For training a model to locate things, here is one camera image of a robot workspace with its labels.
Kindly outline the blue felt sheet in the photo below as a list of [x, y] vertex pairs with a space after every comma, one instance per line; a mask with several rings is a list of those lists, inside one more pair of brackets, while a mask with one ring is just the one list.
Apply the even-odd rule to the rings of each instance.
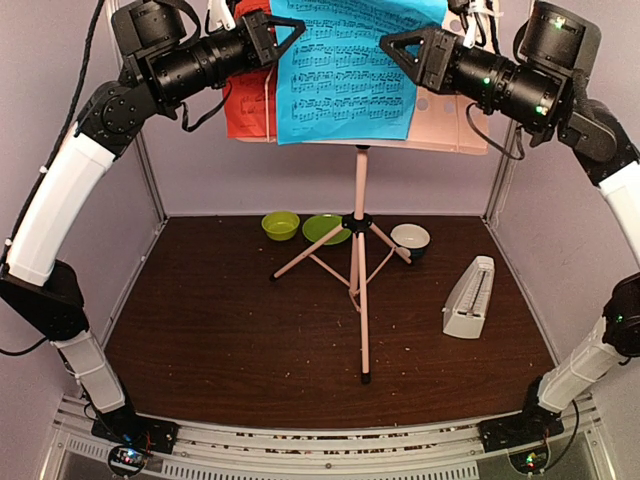
[[279, 144], [407, 138], [417, 88], [379, 41], [441, 26], [446, 2], [287, 0], [270, 6], [273, 14], [306, 25], [278, 65]]

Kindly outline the pink music stand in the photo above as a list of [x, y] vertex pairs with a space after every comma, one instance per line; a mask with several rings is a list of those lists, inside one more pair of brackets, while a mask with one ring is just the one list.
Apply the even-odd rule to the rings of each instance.
[[[406, 140], [342, 140], [340, 142], [342, 145], [353, 145], [356, 148], [354, 211], [347, 214], [339, 225], [311, 243], [308, 248], [301, 251], [270, 276], [270, 280], [274, 282], [299, 265], [303, 260], [311, 259], [348, 287], [349, 298], [360, 315], [360, 378], [364, 385], [368, 385], [371, 382], [368, 283], [393, 256], [398, 256], [408, 265], [413, 263], [410, 251], [396, 245], [392, 238], [375, 224], [371, 215], [365, 212], [370, 148], [376, 146], [462, 153], [465, 155], [485, 154], [488, 152], [487, 144], [474, 133], [465, 116], [466, 108], [470, 104], [471, 101], [465, 97], [453, 95], [436, 96], [424, 89], [419, 89]], [[348, 278], [343, 277], [316, 255], [317, 250], [328, 245], [330, 241], [343, 232], [349, 232], [352, 241], [350, 276]], [[366, 237], [369, 233], [374, 234], [389, 247], [389, 253], [371, 274], [367, 272], [366, 260]]]

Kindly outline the red sheet music page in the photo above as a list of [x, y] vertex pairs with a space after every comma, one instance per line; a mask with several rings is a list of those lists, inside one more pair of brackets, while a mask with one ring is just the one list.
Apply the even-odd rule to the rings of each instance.
[[277, 139], [277, 73], [274, 66], [230, 80], [224, 90], [231, 92], [224, 106], [228, 138]]

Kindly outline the white metronome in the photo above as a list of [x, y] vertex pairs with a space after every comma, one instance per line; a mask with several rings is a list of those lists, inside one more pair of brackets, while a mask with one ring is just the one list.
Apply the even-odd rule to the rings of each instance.
[[443, 333], [459, 339], [478, 339], [486, 320], [495, 275], [494, 259], [479, 255], [451, 290], [442, 309]]

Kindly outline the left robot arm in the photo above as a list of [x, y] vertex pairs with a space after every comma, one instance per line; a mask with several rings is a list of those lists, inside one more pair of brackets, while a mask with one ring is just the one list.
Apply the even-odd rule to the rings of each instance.
[[270, 68], [305, 32], [302, 20], [260, 9], [234, 17], [210, 8], [214, 30], [187, 32], [183, 1], [136, 1], [111, 18], [123, 65], [67, 117], [1, 257], [1, 296], [59, 351], [106, 429], [123, 444], [144, 433], [142, 419], [92, 333], [73, 268], [57, 257], [97, 182], [151, 117], [195, 130], [187, 100], [232, 77]]

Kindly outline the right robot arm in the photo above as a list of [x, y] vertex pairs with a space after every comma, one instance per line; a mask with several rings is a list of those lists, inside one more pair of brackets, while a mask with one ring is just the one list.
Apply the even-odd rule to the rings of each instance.
[[[601, 32], [565, 13], [531, 19], [514, 41], [512, 62], [439, 27], [385, 35], [379, 46], [417, 86], [460, 94], [486, 115], [516, 122], [537, 145], [556, 137], [569, 147], [613, 217], [614, 245], [603, 257], [639, 258], [639, 151], [607, 106], [587, 95]], [[529, 387], [523, 410], [497, 420], [519, 440], [535, 440], [560, 413], [616, 364], [639, 354], [639, 276], [612, 290], [590, 334]]]

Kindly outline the white and navy bowl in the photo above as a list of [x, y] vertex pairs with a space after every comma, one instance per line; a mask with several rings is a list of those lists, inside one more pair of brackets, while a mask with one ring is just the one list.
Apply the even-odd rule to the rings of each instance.
[[391, 230], [391, 239], [409, 253], [412, 261], [417, 261], [424, 256], [431, 242], [431, 235], [420, 225], [404, 223]]

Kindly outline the green plate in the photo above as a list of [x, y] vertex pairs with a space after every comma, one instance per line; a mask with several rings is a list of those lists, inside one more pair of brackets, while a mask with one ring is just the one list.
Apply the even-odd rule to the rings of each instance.
[[[340, 215], [315, 215], [304, 222], [302, 226], [302, 233], [309, 242], [316, 243], [337, 226], [342, 226], [342, 217]], [[338, 245], [349, 240], [350, 237], [351, 231], [349, 229], [342, 228], [336, 235], [326, 242], [326, 245]]]

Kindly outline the small lime green bowl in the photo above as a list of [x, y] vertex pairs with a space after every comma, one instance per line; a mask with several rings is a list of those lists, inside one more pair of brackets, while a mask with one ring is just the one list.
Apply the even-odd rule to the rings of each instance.
[[261, 227], [266, 236], [274, 241], [292, 239], [298, 231], [300, 218], [290, 211], [277, 211], [265, 215], [261, 220]]

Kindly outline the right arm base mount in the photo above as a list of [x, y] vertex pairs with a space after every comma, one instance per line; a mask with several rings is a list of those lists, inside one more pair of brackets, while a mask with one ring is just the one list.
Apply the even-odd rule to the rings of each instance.
[[552, 464], [549, 441], [564, 432], [561, 420], [523, 421], [519, 415], [485, 420], [478, 425], [485, 453], [506, 450], [519, 474], [542, 474]]

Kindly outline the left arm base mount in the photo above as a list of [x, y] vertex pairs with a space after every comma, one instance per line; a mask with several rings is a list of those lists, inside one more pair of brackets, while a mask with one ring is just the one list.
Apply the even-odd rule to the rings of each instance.
[[171, 454], [179, 426], [168, 420], [141, 417], [133, 433], [116, 434], [101, 420], [93, 421], [91, 434], [114, 443], [107, 466], [121, 478], [131, 478], [148, 467], [157, 454]]

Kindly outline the aluminium front rail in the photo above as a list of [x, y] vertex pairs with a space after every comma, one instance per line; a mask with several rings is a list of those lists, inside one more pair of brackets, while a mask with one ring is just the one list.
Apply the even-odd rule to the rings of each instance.
[[591, 396], [558, 436], [488, 451], [479, 419], [343, 430], [267, 429], [178, 421], [136, 479], [616, 479]]

